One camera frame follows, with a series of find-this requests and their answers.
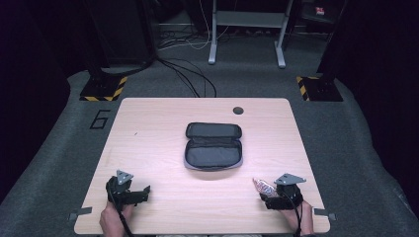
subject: hand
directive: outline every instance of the hand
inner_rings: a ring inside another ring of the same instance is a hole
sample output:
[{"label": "hand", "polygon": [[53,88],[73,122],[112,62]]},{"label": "hand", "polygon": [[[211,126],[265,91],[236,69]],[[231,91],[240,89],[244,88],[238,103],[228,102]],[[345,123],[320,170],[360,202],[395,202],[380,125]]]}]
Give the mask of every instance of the hand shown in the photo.
[{"label": "hand", "polygon": [[[312,206],[307,201],[304,200],[301,203],[301,205],[299,205],[296,209],[298,210],[299,216],[301,216],[301,211],[302,211],[300,235],[302,236],[302,235],[314,234]],[[280,210],[280,213],[284,215],[291,229],[293,231],[296,231],[298,229],[298,220],[296,218],[295,210],[293,209]]]},{"label": "hand", "polygon": [[[123,216],[126,218],[126,223],[129,223],[132,216],[133,204],[124,206],[122,211]],[[106,237],[123,237],[125,230],[123,223],[120,220],[117,210],[111,202],[107,202],[106,207],[102,210],[101,224],[104,236]]]}]

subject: table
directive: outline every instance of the table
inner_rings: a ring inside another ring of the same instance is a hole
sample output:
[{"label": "table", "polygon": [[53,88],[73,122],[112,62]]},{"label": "table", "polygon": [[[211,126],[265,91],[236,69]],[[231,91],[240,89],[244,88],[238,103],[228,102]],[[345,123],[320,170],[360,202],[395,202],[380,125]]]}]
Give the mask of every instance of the table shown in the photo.
[{"label": "table", "polygon": [[277,54],[279,67],[282,69],[286,68],[282,45],[292,5],[293,0],[288,0],[287,10],[285,13],[217,11],[216,0],[213,0],[212,39],[209,50],[209,64],[215,64],[217,46],[216,26],[261,27],[281,29],[278,40],[275,41],[275,53]]},{"label": "table", "polygon": [[[235,114],[236,107],[244,113]],[[240,125],[243,165],[217,172],[186,169],[185,130],[192,121]],[[78,216],[76,233],[102,233],[105,184],[117,169],[134,174],[133,192],[151,186],[129,224],[136,234],[291,233],[282,215],[260,200],[253,177],[271,184],[284,173],[306,178],[298,184],[304,199],[324,208],[286,99],[124,99],[83,203],[92,212]],[[314,215],[316,232],[329,228],[327,217]]]}]

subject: black case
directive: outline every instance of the black case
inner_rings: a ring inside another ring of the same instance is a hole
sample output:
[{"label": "black case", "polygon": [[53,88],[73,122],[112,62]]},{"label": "black case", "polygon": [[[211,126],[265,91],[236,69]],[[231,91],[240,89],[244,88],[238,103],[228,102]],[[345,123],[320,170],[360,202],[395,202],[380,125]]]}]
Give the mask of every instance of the black case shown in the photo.
[{"label": "black case", "polygon": [[241,127],[231,123],[191,122],[185,150],[185,167],[217,171],[241,166]]}]

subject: light wood table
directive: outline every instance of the light wood table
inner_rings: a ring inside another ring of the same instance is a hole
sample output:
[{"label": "light wood table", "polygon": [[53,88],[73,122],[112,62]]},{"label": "light wood table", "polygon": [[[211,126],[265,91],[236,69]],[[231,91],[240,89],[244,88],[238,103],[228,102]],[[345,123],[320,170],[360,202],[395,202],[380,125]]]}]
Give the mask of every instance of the light wood table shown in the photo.
[{"label": "light wood table", "polygon": [[[242,115],[233,108],[241,107]],[[236,123],[243,135],[243,165],[203,172],[184,167],[189,122]],[[80,215],[78,234],[100,234],[105,184],[121,169],[134,174],[130,190],[151,186],[147,202],[134,208],[136,234],[291,233],[283,216],[268,210],[252,178],[271,184],[284,173],[307,179],[304,199],[324,208],[290,103],[285,99],[129,98],[114,121]],[[327,217],[314,215],[314,230],[327,232]]]}]

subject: person's left hand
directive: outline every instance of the person's left hand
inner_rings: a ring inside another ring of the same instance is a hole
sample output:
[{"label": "person's left hand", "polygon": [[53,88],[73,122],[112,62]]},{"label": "person's left hand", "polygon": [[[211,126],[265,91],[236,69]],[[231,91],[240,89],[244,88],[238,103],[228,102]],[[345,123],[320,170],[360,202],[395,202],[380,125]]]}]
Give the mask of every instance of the person's left hand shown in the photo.
[{"label": "person's left hand", "polygon": [[[129,223],[133,211],[133,204],[124,206],[122,211],[123,216],[126,218],[126,223]],[[101,213],[101,224],[104,236],[106,237],[123,237],[125,230],[123,223],[120,220],[117,210],[114,205],[108,201],[104,210]]]}]

